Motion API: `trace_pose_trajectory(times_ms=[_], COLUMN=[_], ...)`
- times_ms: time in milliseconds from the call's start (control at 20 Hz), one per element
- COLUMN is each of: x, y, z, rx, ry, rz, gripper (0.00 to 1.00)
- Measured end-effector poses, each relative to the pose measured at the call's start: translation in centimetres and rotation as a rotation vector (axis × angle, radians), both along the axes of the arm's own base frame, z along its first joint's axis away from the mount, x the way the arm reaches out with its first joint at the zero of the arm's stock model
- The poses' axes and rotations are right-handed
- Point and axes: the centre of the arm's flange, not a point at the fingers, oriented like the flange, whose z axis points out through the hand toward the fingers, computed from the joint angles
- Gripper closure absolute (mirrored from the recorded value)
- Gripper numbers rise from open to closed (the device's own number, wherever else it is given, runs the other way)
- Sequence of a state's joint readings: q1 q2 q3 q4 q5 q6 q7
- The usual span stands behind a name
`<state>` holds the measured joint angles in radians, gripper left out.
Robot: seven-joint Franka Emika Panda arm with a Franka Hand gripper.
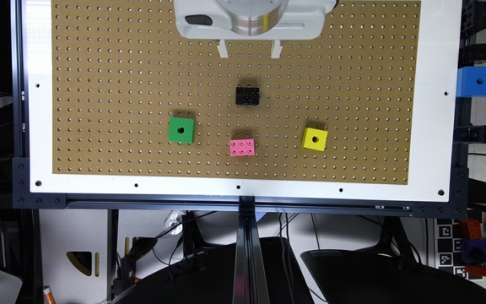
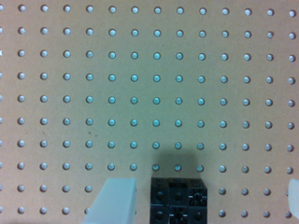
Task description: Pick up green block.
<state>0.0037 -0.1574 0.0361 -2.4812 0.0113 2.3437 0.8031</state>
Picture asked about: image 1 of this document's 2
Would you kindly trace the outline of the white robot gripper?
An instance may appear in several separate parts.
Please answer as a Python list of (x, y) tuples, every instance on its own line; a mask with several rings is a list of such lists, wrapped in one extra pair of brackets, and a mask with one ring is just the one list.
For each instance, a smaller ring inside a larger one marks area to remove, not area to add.
[(282, 41), (311, 40), (322, 31), (326, 14), (337, 5), (337, 0), (288, 0), (283, 17), (268, 32), (245, 36), (231, 31), (230, 17), (216, 0), (175, 0), (176, 28), (189, 39), (219, 40), (221, 58), (228, 58), (226, 40), (274, 40), (270, 57), (278, 59), (282, 53)]

